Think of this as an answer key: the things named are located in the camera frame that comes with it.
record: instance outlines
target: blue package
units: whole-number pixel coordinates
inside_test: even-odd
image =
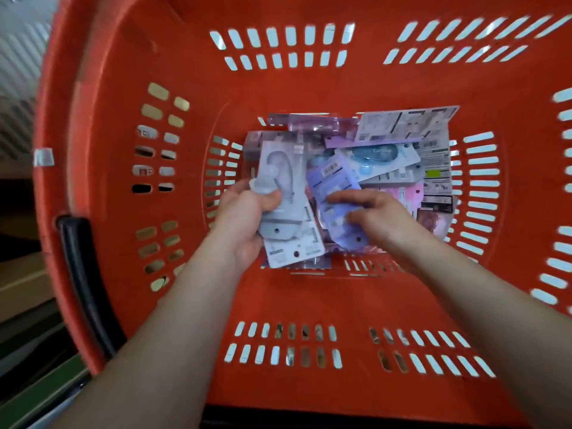
[[[328,203],[331,193],[346,189],[361,189],[345,159],[335,154],[306,173],[306,180],[318,203],[318,209],[332,240],[348,250],[361,250],[369,244],[359,225],[346,221],[346,215],[361,206],[349,203]]]

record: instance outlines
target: barcode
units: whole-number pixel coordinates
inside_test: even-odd
[[[437,140],[425,140],[421,142],[421,147],[435,147]]]
[[[324,170],[322,170],[322,176],[326,177],[328,174],[338,169],[340,164],[338,161],[334,161],[332,164],[328,165]]]

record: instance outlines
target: right hand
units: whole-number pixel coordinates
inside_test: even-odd
[[[359,224],[372,244],[384,249],[398,261],[407,257],[420,237],[429,232],[390,194],[376,189],[336,191],[326,199],[329,203],[353,203],[365,209],[347,214],[349,223]]]

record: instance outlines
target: red shopping basket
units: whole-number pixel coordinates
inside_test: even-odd
[[[251,173],[241,144],[280,129],[269,112],[461,105],[447,241],[570,313],[570,13],[572,0],[61,0],[34,179],[55,293],[91,371]],[[470,338],[386,255],[323,271],[255,262],[208,402],[523,424]]]

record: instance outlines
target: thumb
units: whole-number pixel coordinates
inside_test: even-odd
[[[282,193],[280,190],[274,190],[270,194],[256,194],[258,202],[262,208],[262,212],[275,210],[282,202]]]
[[[364,208],[353,210],[352,212],[348,212],[346,215],[346,221],[351,224],[359,224],[361,225],[366,218],[366,214],[369,211]]]

